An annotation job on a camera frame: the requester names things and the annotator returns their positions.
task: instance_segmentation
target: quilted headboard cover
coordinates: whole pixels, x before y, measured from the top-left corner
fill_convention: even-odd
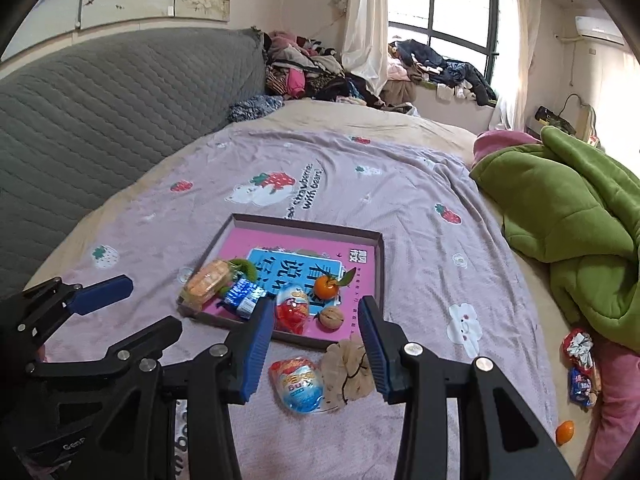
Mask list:
[[[98,38],[0,79],[0,296],[87,213],[263,92],[261,34],[221,28]]]

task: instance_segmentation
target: bed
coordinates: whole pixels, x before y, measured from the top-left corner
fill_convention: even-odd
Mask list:
[[[242,91],[236,92],[236,95],[241,97]],[[208,133],[208,131],[216,130],[216,125],[209,122],[204,128],[206,131],[202,132],[201,135]],[[162,158],[149,171],[137,179],[134,184],[117,192],[108,198],[102,206],[82,218],[73,231],[44,261],[30,279],[28,285],[34,285],[53,276],[63,276],[66,280],[82,279],[90,282],[92,277],[99,275],[99,273],[94,274],[96,267],[91,265],[92,251],[98,242],[102,243],[97,240],[97,237],[122,229],[126,225],[126,222],[122,223],[123,218],[126,218],[126,215],[132,211],[133,207],[144,203],[151,196],[150,193],[158,190],[159,186],[165,186],[167,182],[172,182],[176,175],[184,174],[188,176],[191,161],[197,161],[198,157],[202,159],[203,154],[206,158],[207,153],[212,153],[217,148],[224,150],[227,143],[232,142],[233,139],[247,138],[249,139],[247,142],[260,143],[268,142],[274,135],[280,136],[283,140],[288,139],[287,142],[290,142],[291,139],[302,141],[305,139],[319,139],[320,135],[324,135],[326,138],[331,139],[336,153],[348,152],[359,148],[359,146],[355,145],[350,146],[348,144],[350,139],[370,139],[373,146],[364,147],[368,150],[382,150],[387,158],[395,158],[395,164],[402,164],[404,159],[398,154],[401,154],[402,150],[409,150],[412,153],[423,154],[425,156],[424,164],[427,167],[433,164],[433,161],[438,163],[441,160],[446,160],[447,164],[450,165],[450,169],[453,168],[462,178],[465,177],[466,171],[463,164],[467,165],[467,167],[471,164],[473,158],[472,146],[475,139],[473,134],[462,128],[435,123],[428,119],[414,118],[393,112],[381,112],[357,105],[304,100],[289,102],[283,109],[266,118],[233,124],[208,136],[198,138],[194,133],[196,140],[191,143],[185,142],[186,145],[178,152],[167,158]],[[460,163],[456,163],[452,156],[457,158],[456,160],[460,161]],[[482,211],[484,208],[492,211],[494,217],[492,219],[483,217],[483,222],[494,235],[496,233],[499,235],[499,211],[488,201],[481,199],[477,193],[476,196],[469,196],[468,200],[474,204],[478,211]],[[581,412],[577,406],[570,404],[567,400],[567,368],[562,362],[559,345],[562,338],[568,333],[568,327],[549,293],[545,268],[536,262],[520,257],[518,254],[513,254],[510,258],[511,262],[515,260],[520,267],[520,272],[513,266],[510,267],[510,275],[512,275],[515,282],[518,282],[521,276],[526,280],[526,286],[523,283],[515,283],[513,286],[521,291],[524,303],[531,301],[528,296],[530,294],[536,307],[532,312],[524,313],[524,319],[528,320],[527,322],[530,321],[532,325],[527,327],[526,330],[523,329],[523,332],[526,332],[527,337],[530,337],[530,340],[538,346],[537,348],[530,348],[527,355],[539,359],[540,375],[545,377],[543,382],[546,384],[545,387],[547,387],[548,391],[546,394],[539,391],[523,392],[522,390],[527,390],[526,386],[523,388],[522,384],[519,385],[517,383],[515,383],[515,386],[516,388],[520,387],[520,393],[530,405],[538,403],[538,405],[555,405],[552,409],[547,410],[548,416],[556,418],[557,410],[558,421],[573,420],[575,422],[576,434],[574,439],[562,447],[562,453],[571,468],[576,471],[586,446],[591,415]],[[129,314],[123,314],[124,311],[122,309],[123,307],[120,308],[120,318],[115,324],[111,321],[106,322],[106,320],[92,322],[90,327],[93,332],[83,333],[82,326],[73,326],[72,323],[66,330],[63,330],[65,328],[63,327],[50,340],[47,348],[48,356],[53,360],[100,357],[108,344],[118,339],[118,332],[132,333],[159,319],[167,312],[175,313],[175,306],[165,303],[162,303],[161,308],[151,306],[147,310],[140,310],[135,313],[129,312],[129,317],[127,317]],[[175,351],[165,354],[169,362],[196,355],[209,342],[222,340],[224,334],[220,329],[200,325],[189,319],[184,320],[183,326],[184,332],[180,345],[176,347]],[[421,342],[428,346],[427,340]],[[296,355],[300,352],[291,348],[281,349],[280,346],[277,347],[274,353],[271,353],[270,349],[270,354],[267,357],[268,362],[279,356]],[[546,354],[548,354],[548,361],[544,355],[544,348],[546,348]],[[244,420],[259,420],[259,425],[252,430],[258,435],[264,431],[273,431],[274,428],[280,428],[281,430],[284,428],[284,430],[290,431],[294,437],[309,438],[308,434],[296,434],[296,432],[300,431],[300,421],[292,421],[290,417],[287,418],[273,404],[270,387],[264,379],[261,381],[260,389],[256,395],[262,396],[263,399],[269,397],[268,401],[271,409],[265,410],[266,404],[264,402],[252,401],[239,410],[232,410],[232,421],[235,420],[238,426],[242,426]],[[368,409],[371,409],[372,406],[380,409],[379,404],[382,404],[382,400],[379,398],[373,400],[367,398],[359,402],[361,402],[360,405],[354,403],[353,406],[350,405],[346,408],[346,410],[353,410],[351,416],[366,416]],[[383,432],[387,423],[390,426],[400,423],[401,412],[391,407],[385,407],[385,411],[380,412],[380,414],[381,419],[378,421],[378,426],[370,427],[367,430],[370,431],[370,434],[365,439],[371,441],[369,443],[370,446],[364,446],[364,442],[361,442],[360,445],[364,446],[361,454],[358,454],[360,452],[357,451],[360,448],[352,445],[348,449],[350,452],[356,453],[356,456],[338,455],[339,460],[348,461],[349,459],[354,459],[355,463],[358,463],[358,461],[364,462],[367,457],[372,455],[381,456],[383,459],[378,464],[379,468],[372,467],[372,469],[366,471],[362,469],[353,470],[348,474],[344,473],[342,476],[329,468],[326,463],[314,462],[314,472],[318,473],[316,477],[390,478],[392,469],[390,470],[389,468],[395,463],[397,446],[395,444],[387,445],[377,442],[376,439],[379,439],[381,434],[385,434],[380,432]],[[545,421],[545,427],[550,432],[553,431],[555,424],[555,420]],[[294,442],[292,438],[290,437],[288,442]],[[261,457],[259,453],[255,453],[255,449],[260,447],[260,439],[255,435],[251,436],[250,434],[242,433],[239,438],[237,437],[236,447],[242,471],[246,478],[285,478],[282,475],[282,471],[278,469],[285,467],[290,468],[292,478],[295,475],[300,476],[306,471],[302,462],[293,463],[287,453],[283,452],[283,455],[276,457],[277,460],[268,461]],[[335,456],[334,454],[338,454],[338,446],[332,447],[328,443],[324,446],[322,452],[324,456],[333,457]],[[455,468],[453,468],[451,470],[452,478],[455,478],[455,473]]]

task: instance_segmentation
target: white curtain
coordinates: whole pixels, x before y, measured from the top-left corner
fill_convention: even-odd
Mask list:
[[[538,39],[542,0],[500,0],[498,53],[492,86],[498,104],[490,130],[524,130],[529,69]]]
[[[386,29],[386,0],[349,0],[342,65],[366,79],[375,95],[386,82]]]

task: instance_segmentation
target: green leaf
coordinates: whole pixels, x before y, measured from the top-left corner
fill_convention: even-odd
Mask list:
[[[356,268],[353,267],[351,270],[347,270],[342,276],[342,279],[337,283],[338,286],[347,286],[353,280],[353,277],[356,275]]]

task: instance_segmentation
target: orange fruit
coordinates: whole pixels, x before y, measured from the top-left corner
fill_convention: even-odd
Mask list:
[[[574,437],[575,425],[572,420],[566,420],[556,428],[556,444],[562,446]]]
[[[332,300],[338,295],[340,287],[333,278],[323,274],[314,283],[314,294],[321,300]]]

